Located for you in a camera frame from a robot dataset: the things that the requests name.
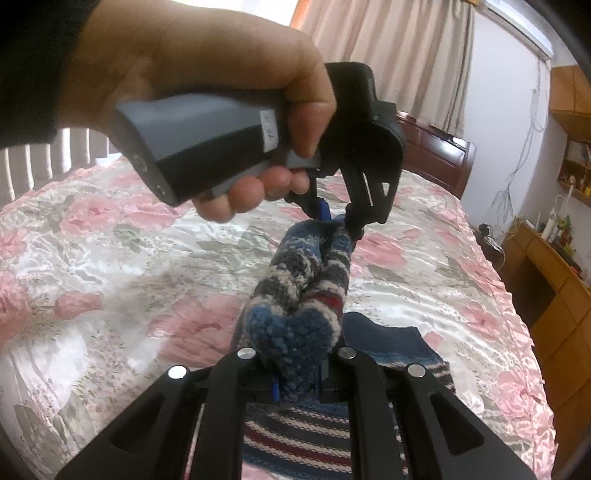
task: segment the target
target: sticker label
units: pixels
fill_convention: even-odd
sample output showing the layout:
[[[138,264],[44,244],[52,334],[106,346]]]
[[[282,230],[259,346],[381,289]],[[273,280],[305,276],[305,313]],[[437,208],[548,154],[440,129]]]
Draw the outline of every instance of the sticker label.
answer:
[[[279,132],[277,131],[277,117],[272,109],[261,110],[263,152],[275,150],[279,146]]]

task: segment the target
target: wooden cabinet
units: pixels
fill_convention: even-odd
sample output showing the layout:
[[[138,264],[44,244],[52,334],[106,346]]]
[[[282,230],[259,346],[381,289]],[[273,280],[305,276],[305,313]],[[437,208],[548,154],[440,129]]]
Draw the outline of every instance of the wooden cabinet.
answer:
[[[591,86],[578,65],[552,69],[550,113],[572,140],[591,141]]]
[[[556,473],[591,429],[591,294],[558,253],[524,223],[503,242],[499,272],[530,329],[554,411]]]

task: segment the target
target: bedspread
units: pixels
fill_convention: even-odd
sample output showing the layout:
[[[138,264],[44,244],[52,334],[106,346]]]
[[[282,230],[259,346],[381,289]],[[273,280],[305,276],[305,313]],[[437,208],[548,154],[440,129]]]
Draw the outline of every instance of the bedspread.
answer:
[[[340,177],[319,181],[333,213]],[[41,479],[182,363],[227,351],[236,314],[284,232],[306,218],[264,203],[218,225],[158,203],[124,160],[74,172],[0,216],[0,421]],[[459,201],[403,172],[386,225],[352,257],[346,310],[415,326],[452,369],[459,398],[540,479],[555,445],[531,338]],[[243,478],[276,476],[250,466]]]

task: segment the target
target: bottle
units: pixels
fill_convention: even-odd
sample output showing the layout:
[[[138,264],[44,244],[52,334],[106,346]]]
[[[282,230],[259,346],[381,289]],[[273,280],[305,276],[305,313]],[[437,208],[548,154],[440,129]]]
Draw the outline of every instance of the bottle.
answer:
[[[548,222],[546,223],[546,228],[544,228],[544,232],[542,232],[543,240],[548,241],[550,235],[554,233],[556,224],[558,221],[558,217],[556,216],[556,211],[554,208],[550,211],[550,218],[548,218]]]

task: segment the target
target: black bracket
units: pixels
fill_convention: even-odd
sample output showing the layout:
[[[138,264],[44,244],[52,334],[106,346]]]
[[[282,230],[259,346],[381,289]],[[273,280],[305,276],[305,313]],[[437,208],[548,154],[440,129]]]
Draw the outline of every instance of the black bracket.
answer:
[[[385,223],[402,173],[405,136],[396,105],[378,100],[372,70],[363,63],[327,63],[337,111],[319,145],[321,167],[309,169],[310,190],[290,193],[286,201],[320,219],[316,178],[341,170],[350,204],[345,226],[352,241],[369,223]]]
[[[321,402],[349,405],[353,480],[404,479],[401,454],[413,480],[535,480],[531,469],[422,365],[397,371],[337,346],[319,376]],[[231,352],[203,370],[174,366],[56,480],[178,480],[187,470],[191,480],[239,480],[246,404],[273,403],[272,383],[252,348]]]

